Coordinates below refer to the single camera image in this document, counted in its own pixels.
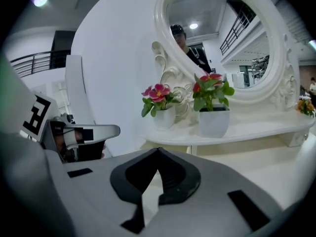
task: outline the mirror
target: mirror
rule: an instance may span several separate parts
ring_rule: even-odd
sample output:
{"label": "mirror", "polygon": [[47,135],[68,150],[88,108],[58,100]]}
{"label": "mirror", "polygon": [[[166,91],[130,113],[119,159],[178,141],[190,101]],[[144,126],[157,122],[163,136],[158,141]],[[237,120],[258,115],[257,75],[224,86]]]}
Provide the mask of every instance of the mirror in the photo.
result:
{"label": "mirror", "polygon": [[241,0],[173,0],[168,7],[180,48],[208,73],[224,75],[235,88],[261,83],[269,41],[255,12]]}

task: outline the railing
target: railing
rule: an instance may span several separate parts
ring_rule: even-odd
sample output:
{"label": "railing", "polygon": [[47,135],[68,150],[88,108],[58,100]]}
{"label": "railing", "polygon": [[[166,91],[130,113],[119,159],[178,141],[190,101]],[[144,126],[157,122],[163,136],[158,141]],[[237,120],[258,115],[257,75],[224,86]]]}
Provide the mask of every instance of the railing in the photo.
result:
{"label": "railing", "polygon": [[244,4],[241,7],[237,19],[235,20],[231,30],[227,34],[226,39],[220,47],[222,55],[224,55],[224,53],[226,53],[227,50],[233,45],[233,43],[238,39],[240,34],[247,28],[247,26],[251,23],[255,16],[256,14],[254,14],[254,12],[251,9],[249,9],[246,4]]}
{"label": "railing", "polygon": [[70,50],[35,53],[11,61],[12,67],[20,77],[29,76],[45,70],[64,68]]}

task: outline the white console table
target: white console table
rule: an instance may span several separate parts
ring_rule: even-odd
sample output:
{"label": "white console table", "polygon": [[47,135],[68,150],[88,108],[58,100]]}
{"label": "white console table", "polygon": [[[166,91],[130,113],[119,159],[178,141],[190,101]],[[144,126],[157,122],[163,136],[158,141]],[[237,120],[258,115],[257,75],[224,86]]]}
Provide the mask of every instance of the white console table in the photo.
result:
{"label": "white console table", "polygon": [[279,135],[289,147],[301,146],[306,140],[309,129],[315,119],[296,110],[277,113],[264,118],[237,118],[231,116],[229,128],[222,138],[204,138],[199,135],[198,123],[183,119],[168,130],[159,130],[154,126],[145,129],[142,137],[150,142],[162,145],[187,146],[187,153],[196,155],[198,146],[246,141]]}

